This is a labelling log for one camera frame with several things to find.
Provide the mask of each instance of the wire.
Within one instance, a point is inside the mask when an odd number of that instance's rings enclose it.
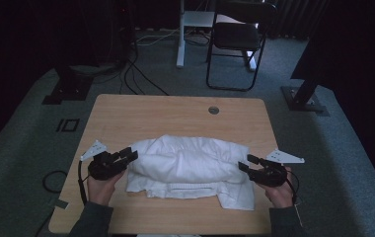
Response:
[[[120,76],[119,76],[119,81],[120,81],[120,85],[119,85],[119,91],[118,91],[118,93],[122,94],[123,82],[122,82],[122,77],[120,77]]]
[[[159,89],[161,92],[163,92],[163,94],[165,94],[166,96],[169,96],[169,94],[164,91],[161,87],[159,87],[157,84],[155,84],[154,82],[152,82],[135,64],[134,62],[132,62],[131,60],[128,59],[128,61],[131,63],[131,65],[133,67],[135,67],[135,69],[137,69],[137,71],[144,77],[145,80],[147,80],[151,85],[153,85],[154,87],[156,87],[157,89]]]
[[[297,200],[297,197],[298,197],[298,190],[299,190],[299,179],[298,177],[292,173],[291,171],[287,171],[289,174],[293,175],[295,177],[295,180],[296,180],[296,183],[297,183],[297,188],[294,189],[292,183],[286,179],[286,183],[289,185],[289,187],[291,188],[292,190],[292,203],[295,204],[296,203],[296,200]]]
[[[129,72],[129,69],[131,69],[132,66],[133,66],[133,63],[131,63],[131,64],[129,65],[128,68],[126,68],[125,74],[123,75],[123,82],[125,83],[126,87],[127,87],[127,88],[128,88],[133,94],[138,95],[138,93],[137,93],[136,91],[134,91],[134,90],[129,86],[129,84],[128,84],[128,80],[126,79],[126,78],[127,78],[126,76],[127,76],[128,72]]]
[[[145,36],[145,37],[143,37],[143,38],[138,39],[137,41],[145,40],[145,39],[148,39],[148,38],[156,38],[156,37],[159,37],[159,38],[156,39],[156,40],[154,40],[153,42],[150,42],[150,43],[147,43],[147,44],[139,44],[138,46],[150,46],[150,45],[153,45],[153,44],[155,44],[156,42],[158,42],[158,41],[160,41],[160,40],[163,40],[163,39],[165,39],[165,38],[170,37],[171,35],[173,35],[173,34],[174,34],[176,31],[178,31],[178,30],[179,30],[179,28],[177,28],[177,29],[171,31],[169,34],[164,35],[164,36]]]
[[[52,171],[52,172],[49,172],[48,174],[46,174],[43,179],[42,179],[42,185],[43,185],[43,188],[50,192],[50,193],[53,193],[53,194],[60,194],[61,193],[61,190],[53,190],[51,189],[47,184],[46,184],[46,180],[51,176],[51,175],[54,175],[54,174],[57,174],[57,173],[60,173],[60,174],[63,174],[65,177],[67,177],[67,173],[65,173],[64,171],[60,171],[60,170],[57,170],[57,171]]]
[[[138,83],[136,82],[135,80],[135,74],[134,74],[134,69],[131,68],[131,72],[132,72],[132,81],[134,82],[136,88],[143,94],[145,95],[145,93],[141,90],[141,88],[139,87]]]
[[[210,41],[209,36],[207,36],[204,33],[201,33],[199,35],[199,37],[206,39],[206,41],[205,42],[198,42],[198,41],[194,41],[194,40],[185,38],[185,42],[190,44],[190,45],[195,45],[195,46],[207,46],[207,45],[209,45],[209,41]]]
[[[122,71],[120,70],[120,71],[118,71],[114,76],[112,76],[112,77],[110,77],[110,78],[108,78],[108,79],[106,79],[106,80],[104,80],[104,81],[93,82],[92,84],[93,84],[93,85],[97,85],[97,84],[104,84],[104,83],[107,83],[107,82],[109,82],[109,81],[112,81],[112,80],[113,80],[114,78],[116,78],[117,76],[120,77],[121,74],[122,74]]]
[[[78,69],[72,68],[72,70],[77,74],[77,75],[82,75],[82,76],[91,76],[91,77],[99,77],[99,76],[105,76],[105,75],[111,75],[114,74],[118,71],[121,71],[124,65],[117,63],[115,66],[104,68],[98,71],[93,71],[93,72],[83,72],[79,71]]]
[[[79,161],[79,168],[77,170],[77,175],[78,175],[78,184],[80,188],[80,197],[82,198],[83,204],[86,204],[87,202],[87,196],[86,196],[86,190],[84,189],[84,184],[83,182],[89,177],[86,177],[84,180],[82,179],[82,161]]]

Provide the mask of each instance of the white fabric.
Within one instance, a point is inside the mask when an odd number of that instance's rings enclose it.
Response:
[[[128,166],[128,192],[158,198],[218,196],[221,206],[254,209],[253,183],[238,168],[249,148],[206,137],[164,135],[135,142],[138,159]]]

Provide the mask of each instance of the black cable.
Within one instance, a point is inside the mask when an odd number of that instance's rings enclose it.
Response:
[[[82,161],[79,161],[79,168],[77,170],[77,174],[79,177],[78,183],[79,183],[79,188],[80,188],[80,196],[82,198],[83,204],[86,204],[87,202],[87,196],[86,196],[86,190],[84,189],[84,181],[87,179],[82,179]]]
[[[120,81],[120,85],[119,85],[119,91],[118,91],[118,93],[122,94],[123,81],[122,81],[122,77],[120,77],[120,76],[119,76],[119,81]]]
[[[127,74],[128,74],[128,71],[129,71],[129,69],[132,67],[132,63],[129,65],[129,67],[126,69],[126,71],[125,71],[125,74],[123,75],[123,81],[125,82],[125,85],[126,85],[126,87],[133,93],[133,94],[135,94],[135,95],[138,95],[138,93],[136,93],[130,86],[129,86],[129,84],[128,84],[128,80],[126,79],[126,76],[127,76]]]
[[[292,190],[292,203],[295,204],[295,202],[296,202],[296,191],[293,188],[292,183],[289,180],[286,180],[286,183],[289,185],[289,187]]]
[[[51,189],[47,184],[46,184],[46,180],[53,174],[57,174],[57,173],[60,173],[60,174],[63,174],[65,177],[67,177],[67,173],[65,173],[64,171],[60,171],[60,170],[57,170],[57,171],[52,171],[52,172],[49,172],[48,174],[46,174],[43,179],[42,179],[42,185],[43,185],[43,188],[50,192],[50,193],[53,193],[53,194],[59,194],[61,193],[61,190],[53,190]]]
[[[297,185],[297,187],[295,189],[295,192],[298,193],[298,191],[299,191],[299,179],[298,179],[298,177],[291,171],[287,171],[287,172],[290,173],[291,175],[293,175],[293,177],[295,177],[296,185]]]
[[[135,80],[134,69],[131,68],[131,71],[132,71],[132,81],[134,82],[136,88],[138,88],[138,90],[139,90],[143,95],[145,95],[145,92],[142,91],[141,87],[139,87],[138,83],[137,83],[136,80]]]
[[[206,42],[194,41],[194,40],[188,39],[188,37],[185,37],[185,42],[190,44],[190,45],[195,45],[195,46],[208,46],[209,41],[210,41],[209,36],[207,36],[204,33],[201,33],[200,37],[206,39]]]
[[[92,84],[93,85],[98,85],[98,84],[104,84],[104,83],[107,83],[107,82],[109,82],[109,81],[112,81],[114,78],[116,78],[117,76],[119,76],[120,77],[120,74],[122,73],[122,71],[119,71],[119,72],[117,72],[114,76],[112,76],[112,77],[110,77],[110,78],[108,78],[108,79],[106,79],[106,80],[104,80],[104,81],[100,81],[100,82],[93,82]]]
[[[153,85],[154,87],[156,87],[157,89],[159,89],[161,92],[163,92],[163,94],[165,94],[166,96],[169,96],[169,94],[166,91],[164,91],[161,87],[159,87],[158,85],[156,85],[146,75],[144,75],[144,73],[135,64],[133,64],[133,62],[131,62],[130,60],[128,60],[128,61],[135,67],[135,69],[138,70],[138,72],[145,78],[145,80],[147,80],[149,83],[151,83],[151,85]]]

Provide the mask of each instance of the chair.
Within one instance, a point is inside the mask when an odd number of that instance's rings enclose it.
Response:
[[[259,67],[262,60],[265,39],[269,27],[276,14],[276,8],[269,3],[253,0],[218,0],[215,6],[215,15],[212,23],[211,39],[209,42],[206,61],[206,85],[212,89],[231,90],[231,91],[249,91],[255,86]],[[237,21],[220,22],[218,16],[226,16]],[[244,55],[232,55],[213,53],[212,49],[216,46],[220,49],[240,50]],[[247,88],[231,88],[211,85],[209,82],[209,71],[212,55],[246,57],[246,66],[250,65],[251,59],[257,51],[259,59],[254,73],[252,85]]]

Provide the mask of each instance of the person's arm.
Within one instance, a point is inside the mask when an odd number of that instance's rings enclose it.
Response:
[[[123,176],[123,173],[106,181],[88,178],[89,201],[84,206],[79,220],[71,229],[69,237],[108,236],[113,213],[113,208],[108,205],[114,192],[114,184]]]
[[[288,180],[290,181],[290,168],[288,171]],[[280,187],[268,187],[259,185],[265,190],[265,195],[273,204],[269,210],[272,237],[301,237],[308,236],[302,227],[298,211],[292,201],[293,192],[285,182]]]

